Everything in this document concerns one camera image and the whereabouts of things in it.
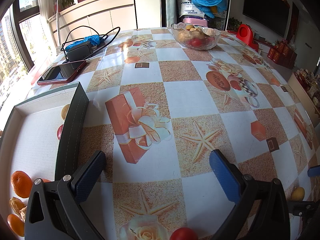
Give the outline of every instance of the metal screw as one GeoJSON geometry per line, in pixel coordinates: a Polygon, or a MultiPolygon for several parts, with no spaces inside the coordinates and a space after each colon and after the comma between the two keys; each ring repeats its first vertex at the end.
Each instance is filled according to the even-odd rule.
{"type": "Polygon", "coordinates": [[[280,185],[281,181],[279,179],[273,179],[273,183],[276,185],[280,185]]]}
{"type": "Polygon", "coordinates": [[[69,181],[71,179],[70,175],[64,175],[63,176],[63,181],[69,181]]]}
{"type": "Polygon", "coordinates": [[[252,176],[249,174],[244,174],[243,177],[245,180],[252,180],[252,176]]]}
{"type": "Polygon", "coordinates": [[[35,185],[40,184],[40,182],[41,182],[41,179],[36,179],[36,180],[35,180],[35,185]]]}

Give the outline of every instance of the tv screen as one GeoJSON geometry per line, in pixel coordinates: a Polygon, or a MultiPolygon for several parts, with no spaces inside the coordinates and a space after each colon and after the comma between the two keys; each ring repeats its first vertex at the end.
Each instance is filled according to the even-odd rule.
{"type": "Polygon", "coordinates": [[[244,0],[242,13],[284,36],[289,7],[282,0],[244,0]]]}

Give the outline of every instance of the white bag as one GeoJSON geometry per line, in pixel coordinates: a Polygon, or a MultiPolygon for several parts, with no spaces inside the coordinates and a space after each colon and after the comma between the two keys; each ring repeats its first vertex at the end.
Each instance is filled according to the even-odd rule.
{"type": "Polygon", "coordinates": [[[204,18],[204,13],[201,12],[191,0],[178,0],[179,15],[181,16],[198,16],[204,18]]]}

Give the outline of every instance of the white curtain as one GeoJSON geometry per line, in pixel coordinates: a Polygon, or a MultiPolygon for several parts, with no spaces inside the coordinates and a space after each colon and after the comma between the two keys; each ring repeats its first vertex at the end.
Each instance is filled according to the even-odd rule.
{"type": "Polygon", "coordinates": [[[167,15],[167,27],[170,27],[172,23],[176,23],[176,0],[165,0],[166,15],[167,15]]]}
{"type": "Polygon", "coordinates": [[[56,45],[53,41],[53,36],[50,30],[50,27],[47,23],[47,20],[52,16],[52,11],[53,11],[52,0],[38,0],[38,4],[39,4],[39,10],[40,10],[41,25],[44,30],[44,34],[47,37],[47,40],[49,42],[52,55],[53,55],[52,57],[54,59],[57,55],[56,45]]]}

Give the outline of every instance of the red plastic chair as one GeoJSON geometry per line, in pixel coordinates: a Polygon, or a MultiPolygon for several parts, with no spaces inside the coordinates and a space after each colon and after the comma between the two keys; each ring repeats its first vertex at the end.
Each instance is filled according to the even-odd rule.
{"type": "Polygon", "coordinates": [[[248,25],[241,24],[236,37],[258,52],[259,44],[253,40],[253,32],[248,25]]]}

